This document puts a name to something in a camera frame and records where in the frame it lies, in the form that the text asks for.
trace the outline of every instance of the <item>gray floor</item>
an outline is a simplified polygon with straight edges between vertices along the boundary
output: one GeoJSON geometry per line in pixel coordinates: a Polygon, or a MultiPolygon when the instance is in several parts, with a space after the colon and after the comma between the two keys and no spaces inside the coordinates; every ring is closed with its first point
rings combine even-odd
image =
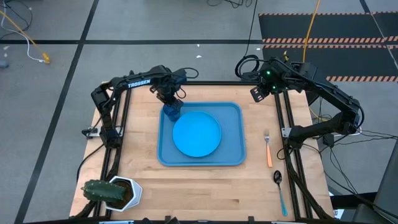
{"type": "MultiPolygon", "coordinates": [[[[32,8],[34,22],[28,34],[33,39],[77,40],[85,25],[91,1],[24,1],[32,8]]],[[[371,11],[396,11],[395,0],[366,0],[371,11]]],[[[260,12],[312,12],[316,0],[259,0],[260,12]]],[[[170,40],[247,39],[252,7],[233,9],[223,2],[217,7],[205,0],[122,1],[100,0],[88,39],[170,40]]],[[[319,12],[363,12],[359,0],[322,0],[319,12]]],[[[10,13],[18,24],[15,15],[10,13]]],[[[253,39],[260,39],[255,18],[253,39]]],[[[6,37],[20,39],[18,35],[6,37]]],[[[0,58],[10,67],[0,70],[0,217],[13,223],[52,119],[76,45],[42,45],[52,63],[45,65],[26,56],[25,45],[0,46],[0,58]]],[[[260,45],[249,53],[261,55],[260,45]]],[[[94,111],[90,91],[104,80],[126,75],[130,69],[145,71],[164,64],[173,69],[195,67],[199,80],[237,80],[233,74],[245,45],[85,45],[65,105],[60,115],[43,170],[25,222],[67,218],[75,191],[76,169],[86,145],[80,131],[90,125],[94,111]]],[[[31,55],[39,57],[36,49],[31,55]]],[[[360,100],[366,112],[363,128],[398,134],[394,117],[398,107],[397,83],[339,83],[360,100]]],[[[323,103],[323,113],[335,110],[323,103]]],[[[312,108],[317,111],[318,104],[312,108]]],[[[347,137],[345,142],[362,140],[347,137]]],[[[374,141],[336,146],[334,152],[346,175],[359,192],[375,191],[392,151],[393,141],[374,141]]],[[[323,153],[325,170],[338,182],[345,181],[323,153]]],[[[345,194],[333,183],[334,189],[345,194]]]]}

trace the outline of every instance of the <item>white cable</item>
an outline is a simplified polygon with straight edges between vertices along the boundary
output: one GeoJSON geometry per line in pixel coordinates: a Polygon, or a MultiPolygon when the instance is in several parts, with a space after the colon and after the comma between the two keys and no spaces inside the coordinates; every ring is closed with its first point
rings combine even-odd
{"type": "MultiPolygon", "coordinates": [[[[354,134],[349,134],[348,136],[357,136],[357,135],[360,135],[360,134],[362,134],[362,128],[361,127],[359,127],[359,132],[357,132],[357,133],[354,133],[354,134]]],[[[338,136],[341,136],[341,134],[336,134],[336,135],[333,135],[334,137],[338,137],[338,136]]]]}
{"type": "MultiPolygon", "coordinates": [[[[3,5],[3,8],[4,8],[4,14],[7,14],[7,5],[6,5],[5,0],[2,1],[2,5],[3,5]]],[[[17,31],[12,30],[12,29],[6,29],[6,28],[4,28],[3,24],[4,24],[4,19],[5,19],[5,18],[6,18],[6,17],[3,16],[2,19],[1,19],[1,28],[5,29],[5,30],[7,30],[7,31],[10,31],[10,32],[14,32],[14,33],[16,33],[16,34],[19,34],[19,35],[25,37],[25,40],[26,40],[26,42],[27,42],[27,53],[26,53],[27,56],[28,56],[29,58],[31,58],[32,60],[36,60],[36,61],[38,61],[38,62],[44,62],[44,60],[42,60],[42,59],[33,58],[32,56],[29,55],[30,44],[29,44],[28,38],[27,38],[24,34],[21,34],[20,32],[17,32],[17,31]]]]}

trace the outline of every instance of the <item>blue plate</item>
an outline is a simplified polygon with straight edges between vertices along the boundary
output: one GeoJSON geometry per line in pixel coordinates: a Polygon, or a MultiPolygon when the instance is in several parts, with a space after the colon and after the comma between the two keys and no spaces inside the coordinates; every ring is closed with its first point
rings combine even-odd
{"type": "Polygon", "coordinates": [[[212,115],[192,111],[175,123],[173,140],[176,147],[187,156],[207,156],[220,144],[221,127],[212,115]]]}

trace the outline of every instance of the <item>white pot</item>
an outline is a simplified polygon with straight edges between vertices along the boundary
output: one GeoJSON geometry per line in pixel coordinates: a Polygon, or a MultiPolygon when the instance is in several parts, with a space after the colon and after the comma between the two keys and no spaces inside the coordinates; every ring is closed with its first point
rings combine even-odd
{"type": "Polygon", "coordinates": [[[123,211],[139,204],[139,201],[140,201],[141,195],[142,195],[142,187],[136,181],[129,179],[129,178],[125,178],[125,177],[120,177],[120,176],[114,176],[109,182],[113,183],[113,182],[117,181],[118,179],[126,180],[131,183],[132,194],[133,194],[132,199],[122,209],[109,207],[108,203],[105,203],[105,208],[114,210],[114,211],[118,211],[118,212],[123,212],[123,211]]]}

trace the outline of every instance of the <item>blue spoon handle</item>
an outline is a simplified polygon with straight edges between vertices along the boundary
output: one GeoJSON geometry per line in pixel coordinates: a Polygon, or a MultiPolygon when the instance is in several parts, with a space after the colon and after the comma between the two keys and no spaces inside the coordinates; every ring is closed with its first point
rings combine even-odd
{"type": "Polygon", "coordinates": [[[282,191],[280,190],[280,187],[279,187],[279,197],[280,197],[280,205],[282,206],[282,214],[283,214],[283,216],[287,216],[287,210],[285,207],[284,197],[282,195],[282,191]]]}

